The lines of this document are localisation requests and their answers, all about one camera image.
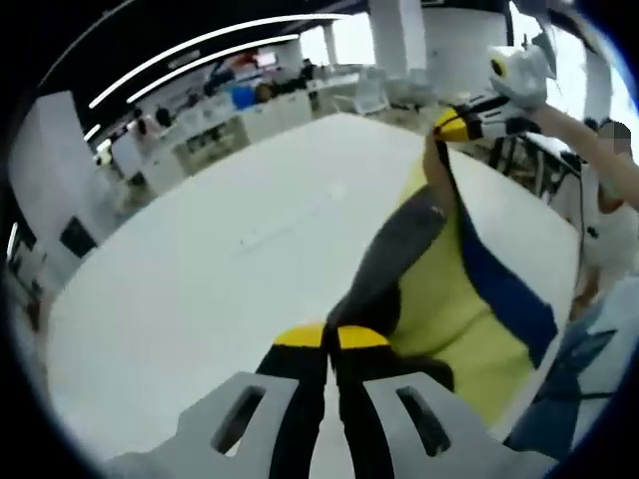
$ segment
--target blue object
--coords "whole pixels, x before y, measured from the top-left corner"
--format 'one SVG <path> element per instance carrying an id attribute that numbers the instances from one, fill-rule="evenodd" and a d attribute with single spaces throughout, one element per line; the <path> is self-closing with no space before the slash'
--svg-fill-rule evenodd
<path id="1" fill-rule="evenodd" d="M 461 205 L 461 256 L 468 279 L 495 317 L 528 348 L 539 367 L 548 345 L 557 335 L 552 308 L 483 244 L 463 202 Z"/>
<path id="2" fill-rule="evenodd" d="M 564 459 L 598 420 L 601 410 L 589 401 L 607 401 L 639 351 L 638 291 L 639 279 L 622 279 L 568 325 L 548 376 L 508 438 L 512 449 Z M 592 365 L 597 373 L 584 375 Z"/>
<path id="3" fill-rule="evenodd" d="M 257 103 L 256 92 L 251 87 L 233 87 L 231 89 L 231 98 L 238 110 L 245 110 Z"/>

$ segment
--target blue stripe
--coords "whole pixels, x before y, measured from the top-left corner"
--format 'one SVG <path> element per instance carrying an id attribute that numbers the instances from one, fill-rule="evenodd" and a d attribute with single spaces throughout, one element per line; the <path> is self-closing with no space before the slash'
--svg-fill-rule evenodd
<path id="1" fill-rule="evenodd" d="M 578 416 L 579 401 L 532 404 L 510 433 L 508 446 L 515 451 L 537 451 L 563 459 L 570 452 Z"/>
<path id="2" fill-rule="evenodd" d="M 461 255 L 466 274 L 497 319 L 526 345 L 534 367 L 539 367 L 548 344 L 557 334 L 552 308 L 484 246 L 465 205 L 459 203 Z"/>

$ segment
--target cable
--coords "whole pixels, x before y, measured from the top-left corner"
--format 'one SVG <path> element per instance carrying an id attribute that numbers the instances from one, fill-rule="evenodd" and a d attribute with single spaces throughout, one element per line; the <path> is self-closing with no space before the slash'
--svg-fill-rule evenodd
<path id="1" fill-rule="evenodd" d="M 579 281 L 579 278 L 581 277 L 581 266 L 583 265 L 583 243 L 586 238 L 586 227 L 583 220 L 583 169 L 579 169 L 579 213 L 581 218 L 581 235 L 579 238 L 579 267 L 577 268 L 577 281 Z"/>
<path id="2" fill-rule="evenodd" d="M 542 399 L 549 399 L 551 401 L 570 401 L 570 402 L 586 401 L 586 400 L 592 400 L 592 399 L 609 399 L 614 394 L 615 394 L 614 392 L 585 392 L 585 393 L 577 392 L 574 394 L 550 392 L 540 396 L 536 402 Z"/>

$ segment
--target white tabletop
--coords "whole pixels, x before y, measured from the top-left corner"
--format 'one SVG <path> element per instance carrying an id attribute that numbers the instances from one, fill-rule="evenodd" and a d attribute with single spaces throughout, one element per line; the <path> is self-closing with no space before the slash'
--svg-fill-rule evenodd
<path id="1" fill-rule="evenodd" d="M 556 138 L 551 138 L 551 137 L 545 137 L 538 133 L 530 133 L 530 132 L 524 133 L 523 136 L 527 140 L 529 140 L 531 143 L 533 143 L 535 146 L 537 146 L 537 148 L 540 148 L 541 150 L 546 152 L 548 155 L 552 156 L 555 160 L 557 160 L 557 162 L 562 164 L 564 167 L 570 170 L 573 174 L 579 175 L 579 172 L 577 172 L 574 169 L 574 167 L 570 165 L 569 163 L 567 163 L 561 156 L 562 153 L 572 151 L 570 147 L 566 145 L 565 143 L 563 143 L 561 140 Z"/>
<path id="2" fill-rule="evenodd" d="M 309 80 L 307 82 L 307 88 L 310 92 L 316 92 L 319 90 L 325 90 L 327 88 L 341 87 L 343 85 L 351 85 L 357 83 L 359 80 L 359 73 L 349 73 L 347 75 L 340 75 L 330 77 L 327 79 Z"/>
<path id="3" fill-rule="evenodd" d="M 139 212 L 53 306 L 49 384 L 64 423 L 101 459 L 172 436 L 184 409 L 255 370 L 277 334 L 325 317 L 421 148 L 414 133 L 334 115 L 247 147 Z M 525 269 L 562 328 L 576 235 L 489 167 L 453 150 L 451 164 L 480 236 Z M 527 407 L 551 356 L 496 435 Z M 326 401 L 312 477 L 347 477 L 334 385 Z"/>

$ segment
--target window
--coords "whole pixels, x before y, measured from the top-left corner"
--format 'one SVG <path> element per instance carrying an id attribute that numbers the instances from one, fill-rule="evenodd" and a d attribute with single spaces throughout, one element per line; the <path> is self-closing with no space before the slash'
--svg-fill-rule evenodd
<path id="1" fill-rule="evenodd" d="M 514 45 L 522 47 L 524 40 L 531 42 L 542 32 L 539 21 L 519 13 L 514 3 L 509 3 L 512 17 Z M 557 79 L 546 81 L 548 104 L 581 120 L 586 104 L 586 51 L 583 42 L 570 33 L 551 26 L 548 29 L 550 43 L 557 57 Z"/>
<path id="2" fill-rule="evenodd" d="M 558 95 L 551 99 L 548 89 L 548 103 L 561 109 L 573 118 L 583 119 L 586 106 L 586 49 L 581 39 L 552 26 L 550 42 L 557 55 Z"/>
<path id="3" fill-rule="evenodd" d="M 612 65 L 610 67 L 610 80 L 612 83 L 610 118 L 623 123 L 630 130 L 633 158 L 635 163 L 639 164 L 639 115 L 637 115 L 637 108 L 621 74 Z"/>
<path id="4" fill-rule="evenodd" d="M 336 20 L 331 27 L 339 64 L 375 64 L 372 30 L 367 13 L 358 13 L 342 20 Z"/>
<path id="5" fill-rule="evenodd" d="M 315 27 L 300 35 L 303 58 L 310 59 L 316 65 L 328 65 L 328 49 L 323 37 L 323 28 Z"/>

